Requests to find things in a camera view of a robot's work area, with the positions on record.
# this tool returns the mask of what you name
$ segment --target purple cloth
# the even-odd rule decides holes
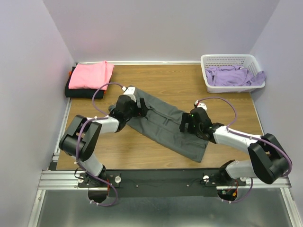
[[[205,69],[207,82],[210,86],[233,87],[233,86],[260,86],[265,81],[264,71],[254,75],[239,65],[209,67]]]

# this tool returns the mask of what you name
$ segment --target wooden tabletop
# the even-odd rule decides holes
[[[201,98],[219,96],[229,100],[238,112],[233,129],[261,135],[261,127],[249,93],[211,94],[206,91],[200,65],[127,65],[115,66],[111,82],[124,86],[133,85],[189,112],[193,103]],[[123,92],[119,86],[111,85],[98,107],[107,111],[115,104]],[[205,101],[207,113],[213,122],[228,124],[233,120],[232,109],[223,101]],[[74,116],[103,116],[94,109],[91,100],[73,99],[67,127]],[[209,143],[201,163],[190,160],[151,139],[141,135],[129,126],[118,133],[99,137],[94,154],[107,169],[146,169],[146,168],[197,168],[220,167],[229,160],[245,160],[248,155],[225,145]],[[76,169],[74,159],[60,152],[57,170]]]

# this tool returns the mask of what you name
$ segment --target white wall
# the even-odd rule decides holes
[[[251,53],[267,74],[265,89],[253,93],[265,132],[281,141],[293,161],[289,178],[303,217],[303,1],[282,0]]]
[[[44,0],[75,61],[249,53],[279,0]]]
[[[51,161],[73,59],[41,0],[0,7],[0,226],[27,226]]]

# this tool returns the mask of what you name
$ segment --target pink towel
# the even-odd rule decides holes
[[[91,88],[98,89],[109,82],[113,73],[113,64],[103,61],[93,65],[78,64],[72,73],[69,89]]]

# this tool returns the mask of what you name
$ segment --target white laundry basket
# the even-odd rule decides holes
[[[265,86],[265,82],[261,86],[241,86],[241,87],[215,87],[210,86],[207,82],[205,69],[211,66],[231,66],[241,65],[248,68],[255,76],[258,72],[262,71],[256,58],[250,54],[206,54],[201,57],[202,74],[206,84],[207,91],[210,93],[222,92],[251,92],[256,88]]]

